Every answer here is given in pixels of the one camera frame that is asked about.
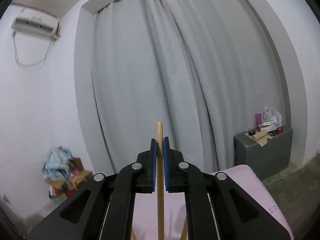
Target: gray cabinet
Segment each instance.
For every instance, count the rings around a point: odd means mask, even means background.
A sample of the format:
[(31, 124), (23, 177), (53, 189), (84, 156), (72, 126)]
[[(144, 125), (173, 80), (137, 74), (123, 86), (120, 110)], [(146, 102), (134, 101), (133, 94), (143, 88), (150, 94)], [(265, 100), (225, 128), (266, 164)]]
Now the gray cabinet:
[(275, 135), (263, 147), (252, 141), (245, 133), (239, 133), (233, 137), (235, 165), (246, 164), (250, 166), (260, 180), (288, 167), (291, 154), (292, 128), (283, 126), (283, 133)]

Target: cardboard tube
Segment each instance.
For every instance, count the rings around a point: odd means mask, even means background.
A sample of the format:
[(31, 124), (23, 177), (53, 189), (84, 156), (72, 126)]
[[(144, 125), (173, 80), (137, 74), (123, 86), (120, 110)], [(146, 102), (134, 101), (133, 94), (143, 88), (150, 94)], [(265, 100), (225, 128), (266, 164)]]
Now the cardboard tube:
[(163, 124), (157, 122), (157, 201), (158, 240), (164, 240), (164, 169), (163, 169)]
[(251, 136), (252, 141), (256, 141), (259, 140), (260, 138), (262, 138), (263, 136), (267, 135), (268, 132), (266, 130), (263, 130), (261, 132), (256, 133), (255, 135)]

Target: metal screw head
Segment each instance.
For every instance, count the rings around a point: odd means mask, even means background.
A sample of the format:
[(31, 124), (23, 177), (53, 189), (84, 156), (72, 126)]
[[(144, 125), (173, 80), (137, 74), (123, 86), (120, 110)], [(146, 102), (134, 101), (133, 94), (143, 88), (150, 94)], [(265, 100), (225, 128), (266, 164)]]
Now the metal screw head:
[(132, 164), (131, 166), (134, 170), (138, 170), (138, 169), (141, 169), (142, 165), (141, 163), (134, 163)]
[(179, 163), (179, 167), (182, 168), (182, 169), (186, 169), (186, 168), (189, 167), (189, 164), (186, 163), (186, 162), (181, 162), (181, 163)]
[(219, 173), (217, 174), (217, 178), (218, 178), (219, 180), (225, 180), (225, 179), (227, 178), (227, 175), (226, 175), (225, 173), (223, 173), (223, 172), (219, 172)]
[(93, 179), (94, 179), (95, 181), (101, 181), (101, 180), (104, 179), (104, 176), (103, 176), (103, 174), (98, 173), (98, 174), (96, 174), (96, 175), (93, 177)]

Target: wooden stick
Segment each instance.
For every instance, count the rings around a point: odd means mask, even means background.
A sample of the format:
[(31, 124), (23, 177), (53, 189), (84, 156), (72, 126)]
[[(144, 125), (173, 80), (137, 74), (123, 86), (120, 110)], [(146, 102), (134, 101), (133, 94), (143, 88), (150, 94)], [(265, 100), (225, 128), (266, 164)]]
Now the wooden stick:
[(163, 124), (157, 122), (157, 201), (158, 240), (164, 240), (164, 169), (163, 169)]
[(136, 235), (134, 234), (133, 229), (131, 229), (131, 240), (137, 240)]
[(186, 219), (184, 220), (180, 240), (187, 240), (187, 235), (188, 235), (188, 223), (187, 223), (187, 216), (186, 216)]

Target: air conditioner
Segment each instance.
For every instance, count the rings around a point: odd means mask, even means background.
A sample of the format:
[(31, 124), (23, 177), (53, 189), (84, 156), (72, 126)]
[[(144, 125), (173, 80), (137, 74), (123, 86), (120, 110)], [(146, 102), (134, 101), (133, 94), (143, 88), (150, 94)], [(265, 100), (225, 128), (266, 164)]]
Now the air conditioner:
[(11, 28), (16, 31), (57, 38), (58, 25), (58, 19), (49, 14), (31, 8), (22, 8)]

